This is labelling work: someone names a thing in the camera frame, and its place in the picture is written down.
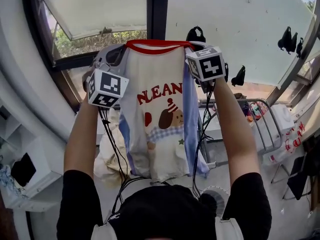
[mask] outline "red and white bag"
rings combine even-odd
[[[281,147],[263,156],[263,164],[268,166],[278,164],[294,154],[296,148],[302,144],[301,137],[304,132],[304,124],[302,122],[296,122],[294,128],[291,128],[282,136],[283,142]]]

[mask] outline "hanging clothes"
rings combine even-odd
[[[198,144],[198,97],[185,63],[187,41],[133,40],[126,44],[119,129],[134,175],[163,182],[193,171]],[[197,172],[209,168],[199,155]]]

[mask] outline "chair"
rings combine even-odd
[[[305,197],[310,195],[314,186],[314,177],[319,175],[319,164],[320,164],[320,156],[319,156],[319,147],[320,142],[310,151],[306,152],[304,156],[300,156],[294,160],[293,167],[291,173],[289,173],[288,169],[281,163],[279,164],[275,174],[271,180],[271,184],[275,184],[284,180],[287,180],[287,188],[282,197],[284,200],[292,200],[297,199],[300,200],[301,197]],[[275,177],[278,174],[279,169],[282,168],[288,177],[275,181]],[[306,181],[310,178],[311,189],[309,192],[303,194],[305,189]],[[291,190],[294,197],[286,197],[288,190]]]

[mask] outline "black cable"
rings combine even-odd
[[[105,113],[105,118],[106,118],[106,120],[107,120],[107,122],[108,122],[107,111],[105,110],[104,113]],[[108,129],[109,129],[110,136],[112,137],[112,140],[113,140],[113,142],[114,142],[114,145],[115,145],[117,151],[119,152],[120,156],[122,157],[122,159],[123,159],[124,162],[125,162],[125,165],[126,165],[126,175],[128,175],[128,163],[127,163],[127,160],[123,157],[123,155],[121,154],[120,150],[118,149],[118,147],[117,147],[117,145],[116,145],[116,141],[115,141],[114,136],[113,136],[113,134],[112,134],[112,131],[110,130],[109,124],[107,124],[107,127],[108,127]]]
[[[119,165],[119,174],[120,174],[120,178],[121,178],[121,185],[126,181],[127,179],[127,175],[128,175],[128,164],[127,164],[127,161],[126,159],[122,156],[122,154],[120,153],[117,145],[116,145],[116,142],[115,142],[115,139],[112,135],[112,131],[110,130],[110,127],[109,127],[109,121],[108,121],[108,117],[107,117],[107,113],[104,114],[103,113],[103,109],[101,107],[98,108],[98,111],[99,111],[99,114],[100,114],[100,117],[101,117],[101,120],[103,122],[103,126],[104,126],[104,129],[106,131],[106,134],[108,135],[108,138],[110,140],[110,143],[111,143],[111,146],[113,148],[113,151],[115,153],[115,156],[117,158],[117,161],[118,161],[118,165]],[[121,167],[121,164],[120,164],[120,158],[119,158],[119,155],[118,155],[118,152],[120,154],[120,156],[124,159],[125,163],[126,163],[126,172],[127,174],[124,173],[122,167]]]
[[[306,193],[307,193],[307,194],[306,194],[305,196],[306,196],[306,199],[308,200],[308,203],[309,203],[309,211],[311,212],[311,204],[310,204],[310,201],[309,201],[309,198],[308,198],[308,186],[309,186],[309,181],[310,181],[310,180],[308,180],[307,183],[306,183]]]
[[[112,211],[111,211],[111,214],[112,214],[112,215],[115,214],[118,199],[121,197],[121,194],[122,194],[122,192],[125,190],[125,188],[126,188],[129,184],[131,184],[131,183],[133,183],[133,182],[140,181],[140,180],[150,180],[150,179],[149,179],[149,178],[145,178],[145,177],[132,178],[132,179],[127,180],[127,181],[123,184],[123,186],[120,187],[120,190],[119,190],[119,192],[118,192],[118,195],[117,195],[116,198],[115,198],[115,202],[114,202],[114,205],[113,205],[113,207],[112,207]],[[164,182],[159,182],[159,183],[161,183],[161,184],[163,184],[163,185],[166,185],[166,186],[170,186],[170,184],[169,184],[168,182],[165,182],[165,181],[164,181]]]
[[[202,143],[203,140],[205,139],[208,139],[208,140],[213,140],[212,137],[208,136],[205,134],[205,131],[211,121],[212,118],[209,118],[206,125],[205,125],[205,119],[206,119],[206,115],[207,113],[209,113],[210,115],[210,112],[209,112],[209,103],[210,103],[210,100],[211,100],[211,96],[214,92],[214,88],[215,88],[215,85],[211,87],[211,90],[209,91],[209,93],[206,93],[206,104],[205,104],[205,109],[204,109],[204,113],[203,113],[203,119],[202,119],[202,125],[200,126],[201,127],[201,136],[199,138],[199,141],[198,141],[198,144],[197,144],[197,147],[196,147],[196,151],[195,151],[195,157],[194,157],[194,164],[193,164],[193,173],[192,173],[192,192],[193,194],[198,198],[200,199],[201,198],[201,194],[200,194],[200,191],[197,187],[197,184],[196,184],[196,174],[197,174],[197,167],[198,167],[198,157],[199,157],[199,149],[200,149],[200,145]]]

